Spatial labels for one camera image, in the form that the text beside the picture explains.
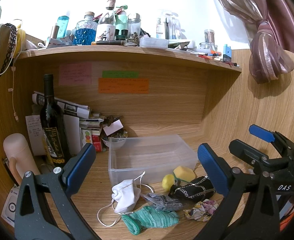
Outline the orange sticky note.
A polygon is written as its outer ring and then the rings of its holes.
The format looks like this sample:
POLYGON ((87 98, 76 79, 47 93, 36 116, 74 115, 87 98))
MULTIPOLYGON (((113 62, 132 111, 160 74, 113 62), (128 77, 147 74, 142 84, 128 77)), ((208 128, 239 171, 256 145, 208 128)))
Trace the orange sticky note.
POLYGON ((149 79, 99 78, 98 92, 105 94, 148 94, 149 79))

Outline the wooden shelf board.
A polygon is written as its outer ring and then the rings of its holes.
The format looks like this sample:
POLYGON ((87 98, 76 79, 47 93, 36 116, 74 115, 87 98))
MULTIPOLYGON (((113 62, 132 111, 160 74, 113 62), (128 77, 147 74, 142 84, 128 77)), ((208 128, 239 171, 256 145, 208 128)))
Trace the wooden shelf board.
POLYGON ((204 59, 185 51, 111 45, 68 46, 47 49, 32 49, 23 51, 19 56, 19 60, 35 60, 38 62, 138 62, 192 67, 207 70, 230 70, 239 73, 242 72, 240 67, 231 66, 220 61, 204 59))

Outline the white paper card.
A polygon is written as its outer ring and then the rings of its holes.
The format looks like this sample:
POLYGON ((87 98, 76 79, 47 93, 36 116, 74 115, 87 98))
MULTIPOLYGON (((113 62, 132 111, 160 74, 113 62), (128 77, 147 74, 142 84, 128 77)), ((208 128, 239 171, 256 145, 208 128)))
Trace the white paper card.
POLYGON ((120 120, 114 121, 110 126, 104 126, 103 131, 107 136, 123 128, 123 124, 120 120))

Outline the clear flat plastic case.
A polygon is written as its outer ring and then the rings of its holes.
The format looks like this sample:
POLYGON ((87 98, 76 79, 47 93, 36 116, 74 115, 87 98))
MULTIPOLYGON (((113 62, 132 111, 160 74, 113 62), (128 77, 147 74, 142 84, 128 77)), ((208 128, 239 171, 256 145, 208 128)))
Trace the clear flat plastic case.
POLYGON ((141 48, 155 48, 155 49, 167 49, 169 41, 160 38, 141 37, 139 46, 141 48))

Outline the yellow sponge block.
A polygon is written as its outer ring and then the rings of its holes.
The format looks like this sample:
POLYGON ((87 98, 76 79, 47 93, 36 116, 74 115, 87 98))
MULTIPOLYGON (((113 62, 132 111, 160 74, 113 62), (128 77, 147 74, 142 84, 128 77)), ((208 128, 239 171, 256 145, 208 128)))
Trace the yellow sponge block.
POLYGON ((186 183, 191 182, 196 178, 195 172, 188 167, 178 166, 173 170, 173 175, 177 181, 183 181, 186 183))

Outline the white face mask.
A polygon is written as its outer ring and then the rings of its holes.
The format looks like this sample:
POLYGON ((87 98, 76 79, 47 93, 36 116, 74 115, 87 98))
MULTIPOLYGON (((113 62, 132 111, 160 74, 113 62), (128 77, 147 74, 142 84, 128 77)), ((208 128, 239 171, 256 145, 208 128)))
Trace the white face mask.
POLYGON ((112 187, 110 204, 100 208, 97 211, 97 220, 102 226, 110 228, 116 225, 120 221, 123 215, 129 215, 133 213, 133 210, 140 198, 142 187, 147 187, 151 193, 155 192, 151 186, 142 183, 142 179, 144 175, 145 175, 145 171, 143 171, 135 179, 125 179, 122 182, 112 187), (117 218, 112 224, 105 224, 100 219, 99 214, 101 211, 109 207, 112 207, 114 213, 117 214, 117 218))

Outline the clear plastic storage box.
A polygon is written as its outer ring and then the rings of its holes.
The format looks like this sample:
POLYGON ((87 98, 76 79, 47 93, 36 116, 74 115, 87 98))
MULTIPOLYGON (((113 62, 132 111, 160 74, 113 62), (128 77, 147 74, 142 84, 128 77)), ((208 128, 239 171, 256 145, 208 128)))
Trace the clear plastic storage box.
POLYGON ((112 186, 135 179, 143 171, 144 184, 161 182, 178 166, 195 168, 197 154, 179 135, 127 138, 119 148, 108 148, 108 175, 112 186))

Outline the pink sticky note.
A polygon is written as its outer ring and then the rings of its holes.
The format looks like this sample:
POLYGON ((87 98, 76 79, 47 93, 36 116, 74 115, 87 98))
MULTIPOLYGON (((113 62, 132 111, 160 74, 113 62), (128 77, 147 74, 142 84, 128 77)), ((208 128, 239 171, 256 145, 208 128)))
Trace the pink sticky note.
POLYGON ((91 84, 92 63, 81 62, 59 66, 60 86, 81 86, 91 84))

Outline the dark wine bottle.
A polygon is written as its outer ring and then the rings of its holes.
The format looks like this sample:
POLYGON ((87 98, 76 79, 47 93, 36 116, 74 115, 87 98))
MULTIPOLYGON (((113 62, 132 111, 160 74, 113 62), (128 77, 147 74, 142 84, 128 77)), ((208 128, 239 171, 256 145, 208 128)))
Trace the dark wine bottle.
POLYGON ((53 74, 44 75, 44 105, 40 121, 50 158, 55 167, 64 167, 71 159, 63 111, 54 97, 53 74))

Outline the blue faceted glass bottle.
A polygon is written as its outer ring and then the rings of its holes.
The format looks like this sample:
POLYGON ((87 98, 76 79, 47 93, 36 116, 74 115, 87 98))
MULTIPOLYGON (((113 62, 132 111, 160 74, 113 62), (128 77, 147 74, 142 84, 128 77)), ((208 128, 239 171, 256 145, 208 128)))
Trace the blue faceted glass bottle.
POLYGON ((91 45, 95 41, 97 25, 94 12, 88 11, 84 19, 76 24, 73 45, 91 45))

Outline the floral patterned cloth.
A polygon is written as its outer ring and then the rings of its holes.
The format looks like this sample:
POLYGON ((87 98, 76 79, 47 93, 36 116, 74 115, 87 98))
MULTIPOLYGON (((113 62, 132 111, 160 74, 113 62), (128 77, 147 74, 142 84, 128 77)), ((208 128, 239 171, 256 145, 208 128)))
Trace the floral patterned cloth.
POLYGON ((190 210, 184 210, 186 219, 195 220, 198 222, 207 222, 218 209, 219 204, 215 200, 205 199, 198 202, 190 210))

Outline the stack of books and papers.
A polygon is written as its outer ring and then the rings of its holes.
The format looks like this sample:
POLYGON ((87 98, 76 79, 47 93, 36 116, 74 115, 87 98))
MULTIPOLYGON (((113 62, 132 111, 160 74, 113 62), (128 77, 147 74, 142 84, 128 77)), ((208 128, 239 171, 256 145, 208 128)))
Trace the stack of books and papers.
POLYGON ((100 136, 103 117, 92 113, 88 106, 59 98, 55 100, 63 111, 70 154, 76 155, 84 144, 93 143, 92 135, 100 136))

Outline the green striped cloth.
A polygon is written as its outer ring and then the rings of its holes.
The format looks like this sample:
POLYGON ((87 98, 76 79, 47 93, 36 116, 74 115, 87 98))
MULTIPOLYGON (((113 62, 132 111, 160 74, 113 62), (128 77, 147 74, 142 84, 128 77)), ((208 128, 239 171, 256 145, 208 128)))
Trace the green striped cloth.
POLYGON ((168 228, 178 224, 179 220, 180 217, 175 211, 157 211, 150 206, 122 215, 122 221, 132 235, 138 235, 149 228, 168 228))

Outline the yellow round plush toy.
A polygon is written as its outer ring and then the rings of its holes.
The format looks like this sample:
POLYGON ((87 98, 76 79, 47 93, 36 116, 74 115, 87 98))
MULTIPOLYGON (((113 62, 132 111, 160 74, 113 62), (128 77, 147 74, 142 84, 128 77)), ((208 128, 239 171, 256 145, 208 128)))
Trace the yellow round plush toy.
POLYGON ((175 184, 175 176, 173 174, 167 174, 162 179, 162 188, 164 191, 169 192, 171 187, 175 184))

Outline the turquoise plastic bottle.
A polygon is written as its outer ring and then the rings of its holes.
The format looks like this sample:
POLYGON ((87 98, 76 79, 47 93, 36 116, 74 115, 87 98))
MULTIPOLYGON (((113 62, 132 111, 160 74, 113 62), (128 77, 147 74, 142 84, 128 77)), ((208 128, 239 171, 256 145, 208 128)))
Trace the turquoise plastic bottle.
POLYGON ((62 38, 65 36, 68 23, 69 23, 69 15, 62 15, 58 17, 57 26, 59 27, 59 29, 57 33, 57 38, 62 38))

